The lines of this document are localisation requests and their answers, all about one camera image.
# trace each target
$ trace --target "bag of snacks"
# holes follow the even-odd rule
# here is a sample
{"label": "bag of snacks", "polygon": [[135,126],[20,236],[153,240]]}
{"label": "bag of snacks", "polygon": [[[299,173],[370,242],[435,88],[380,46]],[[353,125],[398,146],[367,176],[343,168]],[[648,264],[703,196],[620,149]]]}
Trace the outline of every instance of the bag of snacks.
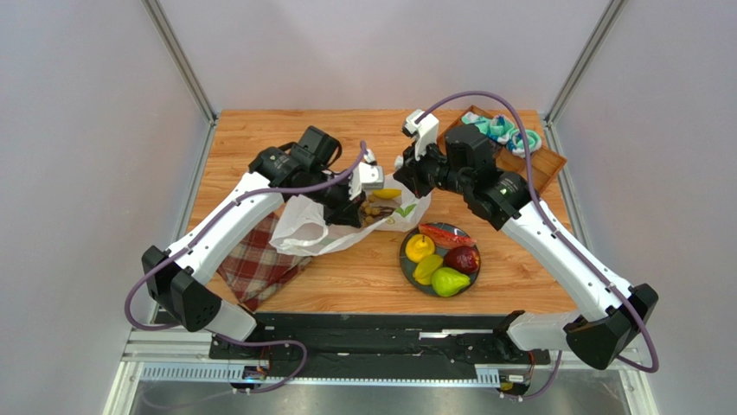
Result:
{"label": "bag of snacks", "polygon": [[420,223],[422,215],[430,207],[430,195],[416,198],[391,175],[384,177],[384,190],[367,194],[368,199],[362,206],[361,229],[328,226],[323,219],[322,205],[305,196],[292,197],[277,223],[271,245],[278,253],[303,257],[342,251],[374,230],[409,232]]}

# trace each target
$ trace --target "yellow fruit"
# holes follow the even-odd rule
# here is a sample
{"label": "yellow fruit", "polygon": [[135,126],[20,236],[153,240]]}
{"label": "yellow fruit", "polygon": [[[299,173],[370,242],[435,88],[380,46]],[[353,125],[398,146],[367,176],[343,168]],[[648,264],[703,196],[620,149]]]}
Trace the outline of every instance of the yellow fruit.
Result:
{"label": "yellow fruit", "polygon": [[398,188],[383,188],[381,190],[374,190],[374,196],[390,201],[395,197],[401,196],[401,190]]}
{"label": "yellow fruit", "polygon": [[432,284],[433,273],[443,266],[443,257],[438,254],[428,255],[424,257],[417,267],[414,268],[412,276],[422,285]]}
{"label": "yellow fruit", "polygon": [[417,264],[424,257],[435,253],[435,243],[429,237],[417,234],[407,241],[404,253],[410,261]]}

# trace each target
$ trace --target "metal floor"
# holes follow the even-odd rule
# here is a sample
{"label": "metal floor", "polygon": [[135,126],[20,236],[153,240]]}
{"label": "metal floor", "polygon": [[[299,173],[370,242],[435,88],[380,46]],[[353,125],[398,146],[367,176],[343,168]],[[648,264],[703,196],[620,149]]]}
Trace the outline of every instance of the metal floor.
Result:
{"label": "metal floor", "polygon": [[[535,370],[531,390],[539,388],[548,376],[549,371]],[[140,393],[145,393],[146,398],[155,404],[176,405],[229,389],[229,385],[220,383],[141,382],[131,413],[165,413],[147,406],[139,398]],[[544,395],[522,403],[499,399],[496,391],[482,388],[291,385],[263,395],[228,395],[171,413],[623,415],[631,411],[619,372],[563,370]]]}

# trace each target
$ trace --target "green pear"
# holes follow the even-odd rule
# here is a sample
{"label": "green pear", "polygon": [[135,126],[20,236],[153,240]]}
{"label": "green pear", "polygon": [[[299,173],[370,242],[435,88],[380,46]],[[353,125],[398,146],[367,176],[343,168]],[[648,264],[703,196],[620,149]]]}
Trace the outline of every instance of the green pear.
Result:
{"label": "green pear", "polygon": [[433,290],[441,297],[452,297],[471,284],[471,279],[452,268],[443,267],[433,273]]}

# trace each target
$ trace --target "plastic fruit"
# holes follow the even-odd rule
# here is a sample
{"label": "plastic fruit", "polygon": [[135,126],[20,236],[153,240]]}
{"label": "plastic fruit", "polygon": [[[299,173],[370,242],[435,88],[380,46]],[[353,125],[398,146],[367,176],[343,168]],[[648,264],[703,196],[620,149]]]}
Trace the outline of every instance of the plastic fruit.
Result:
{"label": "plastic fruit", "polygon": [[440,228],[423,223],[419,225],[420,233],[429,236],[441,248],[453,249],[459,246],[474,246],[476,240],[467,236],[457,235]]}
{"label": "plastic fruit", "polygon": [[441,297],[452,297],[459,291],[471,285],[471,279],[452,268],[443,267],[433,273],[431,277],[433,290]]}
{"label": "plastic fruit", "polygon": [[435,243],[425,235],[414,235],[404,248],[407,258],[418,264],[424,257],[435,253]]}
{"label": "plastic fruit", "polygon": [[481,266],[481,258],[475,249],[469,246],[459,246],[451,249],[445,255],[445,266],[464,274],[472,274]]}
{"label": "plastic fruit", "polygon": [[430,285],[432,283],[433,273],[441,266],[443,266],[443,257],[438,254],[428,255],[417,264],[417,267],[412,272],[412,276],[418,283]]}
{"label": "plastic fruit", "polygon": [[401,196],[401,190],[398,188],[383,188],[381,190],[374,190],[374,196],[390,201],[395,197]]}

